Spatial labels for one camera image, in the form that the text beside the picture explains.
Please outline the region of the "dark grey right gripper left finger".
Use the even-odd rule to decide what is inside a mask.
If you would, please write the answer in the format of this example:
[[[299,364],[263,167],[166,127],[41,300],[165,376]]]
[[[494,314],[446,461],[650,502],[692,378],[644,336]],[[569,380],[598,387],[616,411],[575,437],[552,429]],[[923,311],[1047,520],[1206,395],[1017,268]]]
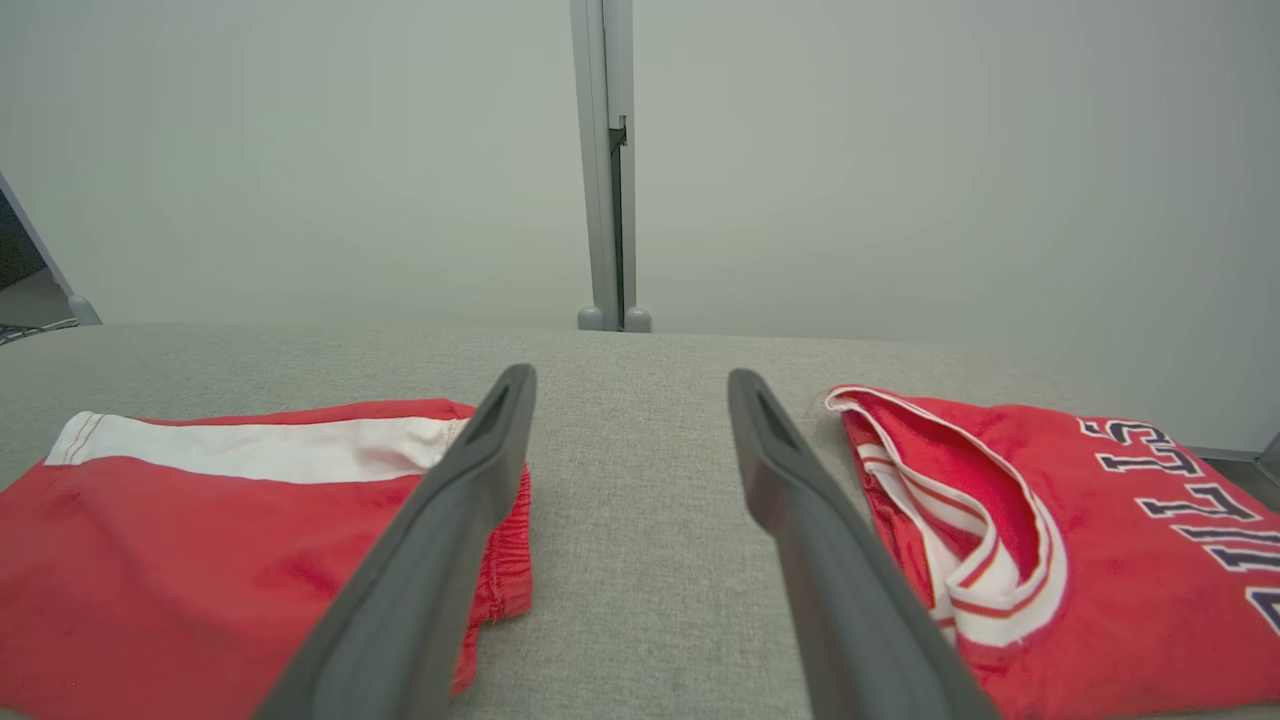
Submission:
[[[288,664],[259,719],[438,719],[486,543],[512,512],[535,369],[506,368]]]

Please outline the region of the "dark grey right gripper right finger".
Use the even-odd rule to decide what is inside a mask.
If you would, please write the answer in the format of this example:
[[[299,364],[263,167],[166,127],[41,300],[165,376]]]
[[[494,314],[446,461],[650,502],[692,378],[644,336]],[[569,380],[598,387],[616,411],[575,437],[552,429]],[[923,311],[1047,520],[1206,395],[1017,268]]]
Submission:
[[[767,382],[727,396],[742,492],[774,541],[817,719],[996,719],[874,532]]]

